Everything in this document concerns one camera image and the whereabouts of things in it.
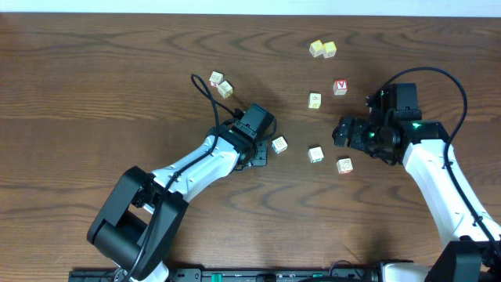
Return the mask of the blue-edged wooden block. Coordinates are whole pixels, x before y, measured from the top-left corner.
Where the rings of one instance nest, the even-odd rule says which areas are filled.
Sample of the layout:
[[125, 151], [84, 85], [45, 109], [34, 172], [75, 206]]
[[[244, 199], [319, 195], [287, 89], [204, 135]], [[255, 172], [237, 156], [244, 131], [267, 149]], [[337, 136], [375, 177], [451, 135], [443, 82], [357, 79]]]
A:
[[280, 154], [288, 147], [287, 141], [283, 136], [280, 136], [272, 141], [272, 148], [277, 153]]

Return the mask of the red-edged spiral block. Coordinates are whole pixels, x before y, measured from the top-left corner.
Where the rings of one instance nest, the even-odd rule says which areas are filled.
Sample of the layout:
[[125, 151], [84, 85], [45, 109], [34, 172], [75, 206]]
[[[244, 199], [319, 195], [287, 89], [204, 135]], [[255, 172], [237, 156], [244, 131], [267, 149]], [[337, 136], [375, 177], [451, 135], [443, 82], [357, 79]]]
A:
[[344, 158], [337, 161], [337, 170], [340, 175], [353, 171], [353, 165], [350, 158]]

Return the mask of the green-edged wooden block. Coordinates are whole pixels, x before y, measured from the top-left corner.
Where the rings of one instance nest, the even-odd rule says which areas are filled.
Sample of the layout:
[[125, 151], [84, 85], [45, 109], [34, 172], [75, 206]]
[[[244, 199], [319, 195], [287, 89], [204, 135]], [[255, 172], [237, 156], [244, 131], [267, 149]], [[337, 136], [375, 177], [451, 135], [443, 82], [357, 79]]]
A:
[[308, 157], [311, 163], [317, 163], [323, 160], [324, 154], [320, 146], [310, 148], [308, 150]]

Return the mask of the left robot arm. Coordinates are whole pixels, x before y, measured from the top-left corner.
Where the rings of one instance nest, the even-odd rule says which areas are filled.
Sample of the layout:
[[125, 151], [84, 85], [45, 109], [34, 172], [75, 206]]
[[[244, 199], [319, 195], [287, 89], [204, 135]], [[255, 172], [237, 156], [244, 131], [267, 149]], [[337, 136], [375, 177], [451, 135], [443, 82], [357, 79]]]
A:
[[134, 166], [117, 181], [87, 240], [124, 271], [125, 281], [165, 281], [164, 259], [189, 206], [240, 165], [266, 164], [265, 134], [275, 117], [257, 104], [211, 128], [193, 152], [167, 167]]

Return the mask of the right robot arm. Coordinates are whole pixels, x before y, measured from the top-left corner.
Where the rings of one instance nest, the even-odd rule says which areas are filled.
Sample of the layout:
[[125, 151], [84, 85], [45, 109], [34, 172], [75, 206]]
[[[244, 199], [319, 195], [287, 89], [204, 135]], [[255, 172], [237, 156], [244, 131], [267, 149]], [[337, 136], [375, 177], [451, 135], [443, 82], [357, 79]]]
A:
[[444, 247], [434, 265], [380, 263], [376, 281], [498, 281], [500, 225], [487, 213], [462, 173], [439, 121], [425, 121], [416, 85], [385, 85], [366, 99], [367, 119], [342, 117], [336, 146], [360, 150], [412, 176], [432, 214]]

